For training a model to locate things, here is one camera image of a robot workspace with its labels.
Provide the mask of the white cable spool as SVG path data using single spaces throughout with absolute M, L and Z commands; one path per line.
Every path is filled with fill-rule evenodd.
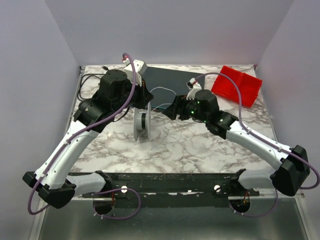
M 151 103 L 147 104 L 146 111 L 140 111 L 134 108 L 133 113 L 133 134 L 134 140 L 137 142 L 141 135 L 151 139 Z

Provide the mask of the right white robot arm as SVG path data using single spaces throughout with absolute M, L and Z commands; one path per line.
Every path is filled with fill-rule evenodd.
M 204 123 L 213 135 L 239 144 L 266 161 L 268 168 L 241 169 L 236 173 L 235 179 L 246 190 L 275 188 L 293 197 L 310 174 L 303 147 L 277 143 L 254 130 L 247 132 L 236 116 L 219 108 L 217 97 L 210 90 L 198 91 L 193 99 L 178 95 L 162 113 L 171 120 L 193 119 Z

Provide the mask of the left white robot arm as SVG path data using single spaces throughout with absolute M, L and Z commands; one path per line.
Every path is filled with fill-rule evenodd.
M 152 99 L 139 71 L 108 70 L 93 96 L 78 105 L 73 122 L 57 148 L 35 172 L 27 171 L 23 181 L 56 209 L 64 207 L 75 196 L 110 189 L 111 181 L 101 171 L 80 176 L 71 176 L 69 172 L 116 115 L 126 107 L 143 109 Z

